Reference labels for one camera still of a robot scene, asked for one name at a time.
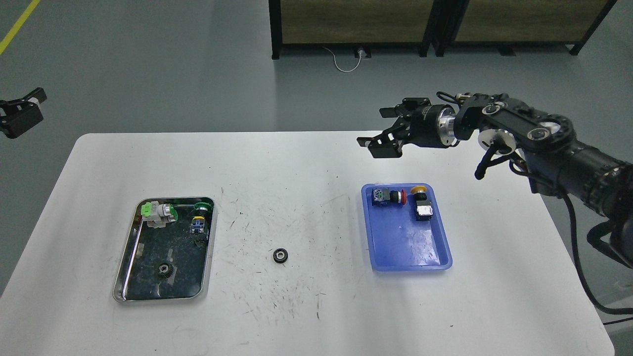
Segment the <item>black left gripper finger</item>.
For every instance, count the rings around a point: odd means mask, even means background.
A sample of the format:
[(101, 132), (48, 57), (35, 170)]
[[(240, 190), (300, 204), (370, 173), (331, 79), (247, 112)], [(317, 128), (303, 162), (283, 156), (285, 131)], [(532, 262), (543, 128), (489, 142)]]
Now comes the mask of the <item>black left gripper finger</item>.
[(22, 98), (1, 100), (0, 128), (9, 139), (16, 139), (44, 120), (40, 105), (47, 99), (43, 88), (35, 88)]

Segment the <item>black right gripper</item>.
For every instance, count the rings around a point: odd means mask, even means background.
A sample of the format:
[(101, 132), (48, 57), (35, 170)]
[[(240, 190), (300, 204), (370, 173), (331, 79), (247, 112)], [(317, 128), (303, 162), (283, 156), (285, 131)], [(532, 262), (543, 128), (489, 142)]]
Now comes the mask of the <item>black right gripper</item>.
[(390, 128), (373, 137), (357, 137), (357, 144), (368, 149), (372, 158), (401, 158), (405, 143), (420, 148), (449, 148), (457, 144), (455, 131), (456, 113), (447, 104), (430, 105), (424, 97), (406, 97), (394, 107), (380, 108), (384, 119), (405, 117), (411, 113), (411, 121), (405, 128)]

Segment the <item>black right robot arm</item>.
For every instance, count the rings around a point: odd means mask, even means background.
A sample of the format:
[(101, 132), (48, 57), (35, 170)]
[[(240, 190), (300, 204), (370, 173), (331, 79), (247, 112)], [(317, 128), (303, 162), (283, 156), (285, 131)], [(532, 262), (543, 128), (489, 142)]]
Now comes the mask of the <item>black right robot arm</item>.
[(581, 264), (577, 217), (570, 196), (606, 218), (587, 233), (587, 242), (613, 261), (632, 268), (632, 165), (606, 155), (577, 139), (570, 119), (551, 114), (508, 94), (437, 92), (443, 104), (428, 98), (405, 98), (380, 115), (394, 123), (380, 134), (358, 137), (357, 143), (377, 159), (400, 158), (403, 146), (446, 149), (469, 140), (478, 131), (484, 155), (474, 176), (508, 163), (528, 179), (534, 194), (564, 201), (570, 219), (572, 259), (588, 299), (595, 308), (632, 319), (631, 308), (604, 306), (592, 293)]

